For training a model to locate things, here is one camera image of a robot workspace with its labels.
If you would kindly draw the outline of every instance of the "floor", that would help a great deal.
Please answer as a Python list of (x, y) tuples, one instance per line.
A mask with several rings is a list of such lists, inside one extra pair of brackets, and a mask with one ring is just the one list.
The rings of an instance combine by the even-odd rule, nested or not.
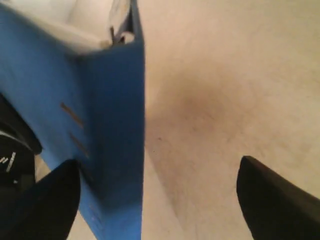
[[(146, 40), (144, 240), (250, 240), (252, 155), (320, 198), (320, 3), (139, 0)], [(70, 239), (94, 239), (81, 217)]]

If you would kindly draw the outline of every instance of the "blue binder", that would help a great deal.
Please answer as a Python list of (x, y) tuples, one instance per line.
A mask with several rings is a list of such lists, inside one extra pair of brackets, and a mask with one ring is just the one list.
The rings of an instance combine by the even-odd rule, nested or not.
[(141, 239), (144, 166), (144, 39), (72, 56), (0, 4), (0, 91), (42, 144), (51, 169), (81, 164), (79, 209), (98, 240)]

